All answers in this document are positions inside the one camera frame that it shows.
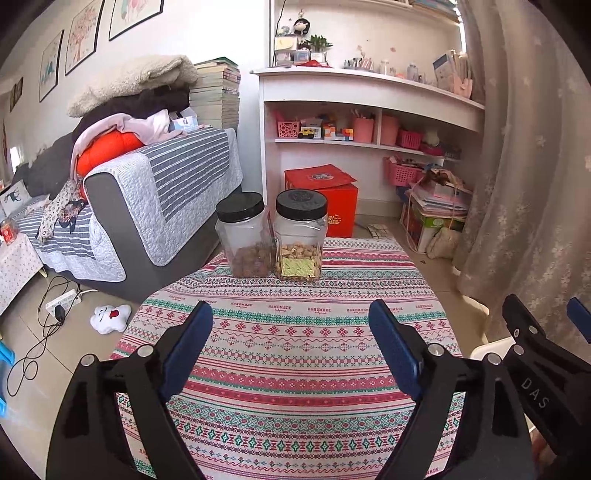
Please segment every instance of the small table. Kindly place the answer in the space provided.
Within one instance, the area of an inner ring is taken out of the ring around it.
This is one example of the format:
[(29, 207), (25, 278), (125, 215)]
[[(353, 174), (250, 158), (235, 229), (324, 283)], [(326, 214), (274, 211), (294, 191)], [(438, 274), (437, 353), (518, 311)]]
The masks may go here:
[(0, 245), (0, 314), (37, 272), (47, 276), (39, 255), (24, 233), (19, 233), (10, 245)]

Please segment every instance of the bottle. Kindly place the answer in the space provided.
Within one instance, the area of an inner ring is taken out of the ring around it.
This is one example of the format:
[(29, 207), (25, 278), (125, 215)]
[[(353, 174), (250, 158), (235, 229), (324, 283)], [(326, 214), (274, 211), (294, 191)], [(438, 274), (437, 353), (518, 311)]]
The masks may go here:
[(418, 68), (417, 65), (411, 62), (407, 68), (407, 80), (418, 82)]

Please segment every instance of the red box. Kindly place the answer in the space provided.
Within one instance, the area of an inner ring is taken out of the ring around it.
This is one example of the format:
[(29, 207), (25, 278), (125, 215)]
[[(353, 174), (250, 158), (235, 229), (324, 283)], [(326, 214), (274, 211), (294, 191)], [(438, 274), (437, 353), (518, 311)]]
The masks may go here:
[(317, 190), (329, 203), (327, 236), (353, 237), (358, 189), (352, 176), (334, 165), (285, 171), (285, 189)]

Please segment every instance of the figurine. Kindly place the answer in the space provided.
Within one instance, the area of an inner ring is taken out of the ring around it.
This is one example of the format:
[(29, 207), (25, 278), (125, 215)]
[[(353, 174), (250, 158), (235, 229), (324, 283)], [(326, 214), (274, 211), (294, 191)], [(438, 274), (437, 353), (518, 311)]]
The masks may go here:
[(310, 31), (310, 22), (305, 18), (298, 18), (294, 23), (294, 34), (303, 37)]
[(286, 37), (291, 33), (291, 28), (287, 25), (283, 25), (279, 32), (277, 32), (277, 37)]

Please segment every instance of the power strip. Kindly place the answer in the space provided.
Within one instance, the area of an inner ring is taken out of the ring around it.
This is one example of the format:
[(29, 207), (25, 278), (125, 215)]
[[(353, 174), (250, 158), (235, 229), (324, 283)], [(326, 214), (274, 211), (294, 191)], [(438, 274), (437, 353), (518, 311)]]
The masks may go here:
[(81, 301), (82, 299), (80, 298), (80, 294), (77, 292), (75, 288), (73, 288), (64, 293), (63, 295), (60, 295), (58, 298), (46, 303), (45, 309), (47, 310), (47, 313), (49, 313), (49, 315), (55, 318), (56, 307), (58, 305), (64, 307), (64, 310), (67, 313), (74, 305), (78, 305)]

